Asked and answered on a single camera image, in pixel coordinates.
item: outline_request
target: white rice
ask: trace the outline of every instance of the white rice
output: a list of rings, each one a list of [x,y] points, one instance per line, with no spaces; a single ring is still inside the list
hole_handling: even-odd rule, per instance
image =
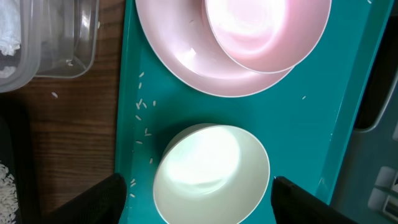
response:
[[[0,223],[13,224],[18,210],[17,189],[14,176],[0,163]]]

